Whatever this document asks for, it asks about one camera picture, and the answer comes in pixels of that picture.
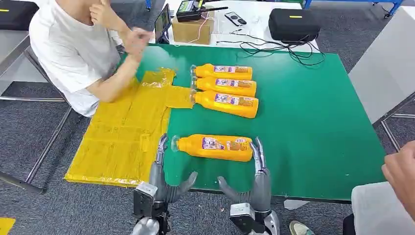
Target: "black bag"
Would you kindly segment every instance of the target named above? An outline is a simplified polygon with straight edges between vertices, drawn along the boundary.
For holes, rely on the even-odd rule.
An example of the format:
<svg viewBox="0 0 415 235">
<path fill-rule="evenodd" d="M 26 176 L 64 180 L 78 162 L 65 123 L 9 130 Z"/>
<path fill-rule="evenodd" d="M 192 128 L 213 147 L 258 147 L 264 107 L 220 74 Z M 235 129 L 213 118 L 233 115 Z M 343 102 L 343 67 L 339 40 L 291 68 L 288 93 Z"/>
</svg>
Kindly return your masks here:
<svg viewBox="0 0 415 235">
<path fill-rule="evenodd" d="M 0 30 L 29 30 L 38 9 L 34 2 L 0 0 Z"/>
<path fill-rule="evenodd" d="M 300 9 L 273 9 L 268 26 L 272 39 L 289 44 L 310 42 L 320 31 L 311 11 Z"/>
</svg>

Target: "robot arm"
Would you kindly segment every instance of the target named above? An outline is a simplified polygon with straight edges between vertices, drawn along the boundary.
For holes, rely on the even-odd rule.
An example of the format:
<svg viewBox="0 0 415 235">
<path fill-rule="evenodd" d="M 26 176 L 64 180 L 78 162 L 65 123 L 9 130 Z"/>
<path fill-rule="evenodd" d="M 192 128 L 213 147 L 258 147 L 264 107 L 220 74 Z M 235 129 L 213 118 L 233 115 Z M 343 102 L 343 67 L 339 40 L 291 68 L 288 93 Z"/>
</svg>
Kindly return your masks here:
<svg viewBox="0 0 415 235">
<path fill-rule="evenodd" d="M 159 141 L 156 160 L 151 165 L 149 183 L 141 182 L 134 190 L 134 217 L 139 222 L 132 235 L 165 235 L 169 232 L 168 204 L 176 202 L 196 182 L 197 172 L 193 172 L 179 186 L 166 183 L 163 163 L 167 141 L 167 134 L 164 134 Z"/>
<path fill-rule="evenodd" d="M 266 167 L 262 143 L 250 143 L 255 160 L 255 180 L 249 192 L 238 193 L 226 180 L 218 177 L 219 188 L 234 203 L 230 220 L 246 234 L 279 235 L 279 219 L 271 210 L 270 172 Z"/>
</svg>

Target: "bottle label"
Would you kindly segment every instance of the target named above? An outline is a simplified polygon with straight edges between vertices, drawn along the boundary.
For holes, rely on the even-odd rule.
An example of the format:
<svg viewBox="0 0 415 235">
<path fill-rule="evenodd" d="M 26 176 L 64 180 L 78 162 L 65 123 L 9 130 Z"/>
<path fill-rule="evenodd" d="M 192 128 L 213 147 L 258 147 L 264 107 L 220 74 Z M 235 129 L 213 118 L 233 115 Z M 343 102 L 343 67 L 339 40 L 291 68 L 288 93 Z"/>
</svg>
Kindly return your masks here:
<svg viewBox="0 0 415 235">
<path fill-rule="evenodd" d="M 217 86 L 224 86 L 224 87 L 245 87 L 250 88 L 252 87 L 252 81 L 245 81 L 245 80 L 230 80 L 230 79 L 217 79 L 216 80 Z"/>
<path fill-rule="evenodd" d="M 235 141 L 226 141 L 226 146 L 228 150 L 240 150 L 240 151 L 247 151 L 249 143 L 246 142 L 242 138 L 238 138 Z"/>
<path fill-rule="evenodd" d="M 216 94 L 215 101 L 232 105 L 253 106 L 254 99 L 249 97 L 235 97 L 230 94 Z"/>
<path fill-rule="evenodd" d="M 215 72 L 248 72 L 248 67 L 244 66 L 215 66 Z"/>
<path fill-rule="evenodd" d="M 202 149 L 219 149 L 225 150 L 225 147 L 221 145 L 217 139 L 210 137 L 203 137 Z"/>
</svg>

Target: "cardboard box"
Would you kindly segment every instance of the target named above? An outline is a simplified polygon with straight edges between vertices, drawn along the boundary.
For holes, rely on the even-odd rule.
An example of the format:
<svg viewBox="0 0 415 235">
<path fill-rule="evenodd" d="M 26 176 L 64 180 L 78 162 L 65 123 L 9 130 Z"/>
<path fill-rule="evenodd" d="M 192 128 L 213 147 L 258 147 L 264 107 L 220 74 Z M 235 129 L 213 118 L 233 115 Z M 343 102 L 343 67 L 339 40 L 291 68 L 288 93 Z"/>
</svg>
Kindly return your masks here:
<svg viewBox="0 0 415 235">
<path fill-rule="evenodd" d="M 209 17 L 214 17 L 214 14 L 214 12 L 210 12 Z M 205 19 L 201 18 L 200 20 L 194 22 L 178 22 L 177 18 L 175 17 L 172 20 L 174 41 L 180 43 L 188 43 L 197 39 L 200 25 L 203 24 L 204 21 Z M 214 26 L 215 20 L 206 20 L 200 29 L 199 40 L 192 43 L 209 45 L 210 35 L 213 32 Z"/>
</svg>

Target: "yellow plastic sheet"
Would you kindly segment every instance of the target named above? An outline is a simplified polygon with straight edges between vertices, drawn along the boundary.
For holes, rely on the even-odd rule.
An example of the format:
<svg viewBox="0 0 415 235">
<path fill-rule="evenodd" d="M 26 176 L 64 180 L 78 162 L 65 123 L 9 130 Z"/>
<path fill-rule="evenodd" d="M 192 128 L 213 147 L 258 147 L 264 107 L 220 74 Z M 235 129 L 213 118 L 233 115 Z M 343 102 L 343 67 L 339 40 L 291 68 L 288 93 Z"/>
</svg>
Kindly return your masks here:
<svg viewBox="0 0 415 235">
<path fill-rule="evenodd" d="M 12 229 L 15 219 L 12 218 L 0 218 L 0 235 L 7 235 Z"/>
<path fill-rule="evenodd" d="M 167 90 L 175 73 L 147 71 L 114 103 L 100 103 L 70 165 L 69 182 L 135 187 L 148 181 L 160 136 L 167 131 Z"/>
<path fill-rule="evenodd" d="M 192 109 L 193 103 L 190 100 L 192 89 L 188 87 L 167 87 L 166 106 L 175 109 Z"/>
</svg>

